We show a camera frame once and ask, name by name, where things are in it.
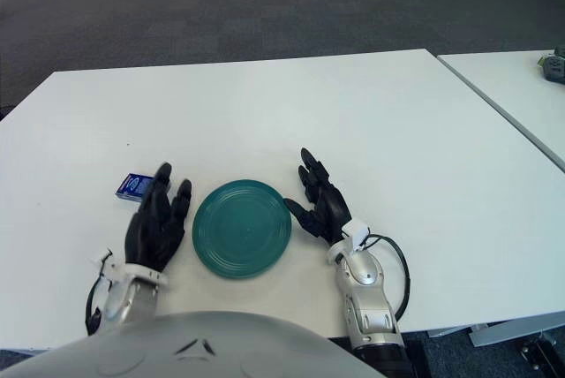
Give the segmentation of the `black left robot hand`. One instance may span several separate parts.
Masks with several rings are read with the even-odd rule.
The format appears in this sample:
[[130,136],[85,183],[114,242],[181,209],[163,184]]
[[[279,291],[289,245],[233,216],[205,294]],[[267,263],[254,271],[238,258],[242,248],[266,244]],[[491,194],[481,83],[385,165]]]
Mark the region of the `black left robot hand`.
[[124,240],[127,263],[162,272],[184,238],[192,183],[184,180],[170,200],[167,191],[171,171],[169,163],[160,166],[129,223]]

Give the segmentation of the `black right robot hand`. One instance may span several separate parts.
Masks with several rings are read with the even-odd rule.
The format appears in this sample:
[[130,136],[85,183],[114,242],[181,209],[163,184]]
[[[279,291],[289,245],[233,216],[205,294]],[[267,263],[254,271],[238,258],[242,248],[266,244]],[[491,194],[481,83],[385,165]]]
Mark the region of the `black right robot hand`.
[[342,227],[352,216],[341,192],[329,181],[322,162],[305,147],[300,154],[303,165],[298,167],[298,175],[313,208],[306,210],[289,198],[283,199],[284,204],[305,231],[333,246],[343,240]]

